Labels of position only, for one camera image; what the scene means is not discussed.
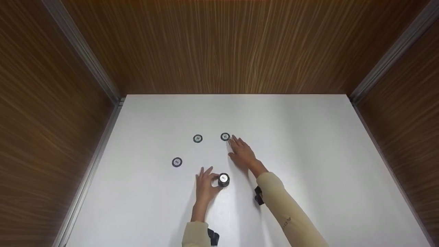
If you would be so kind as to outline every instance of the wrist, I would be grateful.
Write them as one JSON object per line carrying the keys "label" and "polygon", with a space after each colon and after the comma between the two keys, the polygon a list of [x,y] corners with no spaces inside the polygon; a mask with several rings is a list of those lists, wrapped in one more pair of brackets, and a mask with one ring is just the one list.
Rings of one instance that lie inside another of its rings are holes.
{"label": "wrist", "polygon": [[265,166],[259,160],[253,162],[251,166],[249,166],[249,169],[255,178],[258,178],[262,173],[268,172],[267,168],[265,168]]}
{"label": "wrist", "polygon": [[204,222],[207,211],[207,203],[205,201],[197,200],[192,208],[191,222]]}

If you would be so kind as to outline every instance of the circular marker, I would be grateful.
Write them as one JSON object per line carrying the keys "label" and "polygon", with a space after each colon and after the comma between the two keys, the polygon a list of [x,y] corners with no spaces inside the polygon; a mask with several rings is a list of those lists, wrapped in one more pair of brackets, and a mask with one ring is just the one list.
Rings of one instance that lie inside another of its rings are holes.
{"label": "circular marker", "polygon": [[181,160],[180,157],[176,157],[172,160],[172,165],[174,167],[179,167],[179,166],[181,166],[181,164],[183,164],[183,161]]}
{"label": "circular marker", "polygon": [[221,134],[221,140],[223,140],[223,141],[228,141],[230,139],[230,135],[229,135],[229,133],[227,133],[227,132],[224,132],[224,133],[222,133]]}
{"label": "circular marker", "polygon": [[218,186],[226,187],[229,185],[230,177],[227,173],[221,173],[218,177]]}
{"label": "circular marker", "polygon": [[195,143],[200,143],[203,140],[203,136],[200,134],[196,134],[196,135],[194,135],[193,140]]}

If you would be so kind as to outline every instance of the sleeve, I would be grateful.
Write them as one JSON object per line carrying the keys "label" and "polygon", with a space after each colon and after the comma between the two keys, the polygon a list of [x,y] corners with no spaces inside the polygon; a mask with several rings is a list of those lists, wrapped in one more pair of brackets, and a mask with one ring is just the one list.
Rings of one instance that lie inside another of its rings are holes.
{"label": "sleeve", "polygon": [[328,244],[297,202],[288,194],[282,181],[272,172],[262,173],[256,180],[264,203],[281,225],[294,247],[326,247]]}
{"label": "sleeve", "polygon": [[210,247],[206,222],[189,222],[184,229],[182,247]]}

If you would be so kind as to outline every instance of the brown wooden panel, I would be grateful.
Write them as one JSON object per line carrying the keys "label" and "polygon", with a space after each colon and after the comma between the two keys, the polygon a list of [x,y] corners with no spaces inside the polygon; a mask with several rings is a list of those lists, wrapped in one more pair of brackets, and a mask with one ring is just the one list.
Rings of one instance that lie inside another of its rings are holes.
{"label": "brown wooden panel", "polygon": [[50,246],[112,104],[40,1],[0,1],[0,246]]}
{"label": "brown wooden panel", "polygon": [[359,110],[439,246],[439,21],[367,94]]}
{"label": "brown wooden panel", "polygon": [[350,94],[427,2],[63,1],[122,94]]}

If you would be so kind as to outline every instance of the hand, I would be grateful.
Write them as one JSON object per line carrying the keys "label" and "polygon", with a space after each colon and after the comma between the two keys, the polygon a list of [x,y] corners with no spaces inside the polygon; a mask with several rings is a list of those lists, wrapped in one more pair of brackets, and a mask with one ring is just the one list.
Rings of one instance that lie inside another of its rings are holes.
{"label": "hand", "polygon": [[229,144],[233,150],[233,153],[229,153],[230,159],[240,169],[249,169],[256,178],[261,173],[268,172],[262,162],[256,159],[255,153],[250,146],[241,138],[236,138],[235,135],[232,135],[232,138],[229,139]]}
{"label": "hand", "polygon": [[204,167],[201,167],[200,174],[195,175],[197,181],[197,200],[192,209],[191,222],[204,222],[206,217],[207,206],[210,201],[223,189],[222,187],[213,187],[212,180],[218,178],[218,174],[210,173],[213,167],[204,172]]}
{"label": "hand", "polygon": [[197,180],[197,202],[209,204],[209,202],[221,191],[222,187],[212,186],[212,180],[218,178],[218,174],[210,173],[213,167],[204,171],[201,167],[200,174],[195,175]]}

